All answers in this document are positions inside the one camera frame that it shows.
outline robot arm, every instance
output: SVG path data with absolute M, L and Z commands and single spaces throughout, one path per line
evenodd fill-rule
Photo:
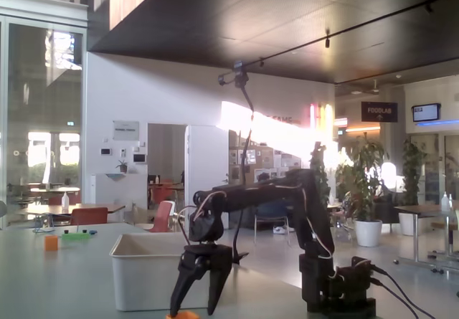
M 179 265 L 179 278 L 171 296 L 171 316 L 180 308 L 195 280 L 210 271 L 211 315 L 217 306 L 232 268 L 232 248 L 215 244 L 223 235 L 221 215 L 276 199 L 293 202 L 293 219 L 300 255 L 302 297 L 308 312 L 329 315 L 346 313 L 347 318 L 375 315 L 374 299 L 366 298 L 370 286 L 369 263 L 353 258 L 351 267 L 333 269 L 334 244 L 326 209 L 320 204 L 311 170 L 292 170 L 285 178 L 250 186 L 219 186 L 194 195 L 197 210 L 190 216 L 189 239 L 199 244 L 185 246 Z

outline dark ceiling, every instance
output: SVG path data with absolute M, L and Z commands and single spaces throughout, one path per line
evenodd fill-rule
M 94 52 L 231 68 L 426 0 L 145 0 Z M 252 65 L 250 72 L 372 86 L 379 75 L 459 58 L 459 0 L 437 0 Z M 459 73 L 432 66 L 430 77 Z M 410 73 L 423 80 L 425 68 Z

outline black cable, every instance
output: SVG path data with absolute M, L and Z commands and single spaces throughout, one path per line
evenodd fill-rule
M 397 281 L 394 280 L 394 278 L 389 275 L 387 272 L 386 272 L 386 276 L 395 284 L 395 286 L 399 289 L 399 291 L 402 293 L 402 295 L 404 296 L 405 299 L 407 299 L 407 301 L 410 303 L 411 306 L 413 306 L 414 308 L 416 308 L 417 310 L 419 310 L 421 313 L 424 313 L 427 317 L 431 318 L 431 319 L 435 319 L 435 317 L 433 315 L 431 315 L 430 313 L 426 312 L 425 310 L 423 310 L 422 308 L 419 308 L 419 306 L 415 305 L 411 300 L 410 298 L 405 294 L 405 292 L 402 290 L 402 288 L 399 286 L 399 284 L 397 283 Z
M 423 310 L 422 308 L 420 308 L 419 306 L 417 306 L 416 304 L 414 304 L 410 298 L 408 297 L 408 295 L 403 291 L 402 287 L 399 286 L 399 284 L 397 283 L 397 281 L 391 276 L 389 275 L 389 273 L 386 271 L 386 270 L 383 270 L 381 269 L 380 267 L 377 267 L 376 265 L 371 265 L 371 268 L 373 269 L 373 271 L 375 272 L 378 272 L 379 274 L 381 275 L 384 275 L 384 276 L 387 276 L 394 284 L 395 286 L 398 288 L 398 290 L 402 293 L 403 297 L 405 299 L 407 299 L 407 301 L 410 303 L 411 306 L 413 306 L 414 308 L 416 308 L 417 310 L 419 310 L 421 313 L 425 314 L 427 317 L 431 318 L 431 319 L 435 319 L 435 317 L 433 315 L 431 315 L 430 313 L 426 312 L 425 310 Z
M 247 77 L 247 75 L 242 74 L 242 78 L 243 78 L 242 81 L 247 82 L 248 78 L 246 78 L 246 77 Z M 237 82 L 237 85 L 238 84 L 240 85 L 240 89 L 242 91 L 242 94 L 244 95 L 244 97 L 245 97 L 245 99 L 247 101 L 247 104 L 249 105 L 249 108 L 252 111 L 252 116 L 250 117 L 250 123 L 251 124 L 250 124 L 249 135 L 247 136 L 247 139 L 245 140 L 244 150 L 242 151 L 242 157 L 241 157 L 242 185 L 245 186 L 245 183 L 246 183 L 246 180 L 245 180 L 245 159 L 247 158 L 247 148 L 248 148 L 248 146 L 250 144 L 250 137 L 252 136 L 252 123 L 253 123 L 253 115 L 255 114 L 255 109 L 253 108 L 252 101 L 250 100 L 249 95 L 247 94 L 247 91 L 245 90 L 245 83 Z M 235 236 L 234 236 L 234 238 L 232 240 L 232 250 L 233 250 L 232 262 L 235 263 L 235 264 L 238 264 L 238 265 L 240 263 L 240 260 L 248 255 L 247 252 L 244 252 L 241 255 L 239 255 L 239 253 L 237 252 L 237 237 L 239 236 L 239 230 L 240 230 L 241 225 L 242 225 L 242 216 L 243 216 L 243 214 L 244 214 L 244 209 L 241 209 L 241 212 L 239 214 L 239 220 L 237 220 L 237 227 L 236 227 Z
M 400 301 L 401 303 L 403 303 L 410 311 L 411 313 L 414 315 L 414 317 L 416 319 L 419 319 L 419 316 L 416 314 L 415 310 L 413 310 L 411 308 L 410 305 L 408 305 L 408 303 L 403 300 L 400 296 L 398 296 L 397 294 L 395 294 L 394 291 L 392 291 L 390 288 L 388 288 L 384 283 L 382 283 L 380 280 L 376 279 L 376 278 L 370 278 L 371 282 L 374 284 L 374 285 L 377 285 L 379 287 L 383 287 L 385 290 L 387 290 L 389 293 L 391 293 L 395 298 L 398 299 L 398 301 Z

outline white bottle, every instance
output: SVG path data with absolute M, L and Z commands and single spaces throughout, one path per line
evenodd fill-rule
M 69 195 L 67 195 L 67 192 L 64 193 L 64 196 L 62 196 L 62 208 L 68 209 L 69 207 Z
M 450 211 L 450 202 L 448 201 L 448 195 L 445 194 L 442 197 L 442 211 Z

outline potted plant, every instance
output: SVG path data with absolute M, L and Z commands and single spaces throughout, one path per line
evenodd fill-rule
M 403 143 L 403 180 L 404 193 L 401 205 L 417 206 L 417 193 L 419 192 L 419 180 L 422 173 L 422 164 L 427 156 L 424 151 L 407 138 Z M 403 235 L 413 235 L 413 215 L 399 213 L 400 226 Z
M 116 168 L 120 168 L 120 172 L 121 173 L 128 173 L 128 163 L 126 163 L 124 160 L 121 161 L 121 160 L 118 160 L 119 161 L 119 165 L 116 166 Z
M 323 152 L 326 150 L 320 142 L 316 142 L 314 150 L 311 153 L 310 169 L 314 171 L 316 186 L 320 196 L 322 206 L 327 209 L 330 199 L 330 186 L 328 186 L 328 177 L 323 163 Z
M 357 138 L 351 152 L 354 164 L 346 168 L 351 213 L 360 246 L 375 247 L 381 237 L 382 221 L 375 219 L 373 200 L 381 185 L 380 170 L 385 155 L 382 144 L 369 140 L 365 134 L 363 138 Z

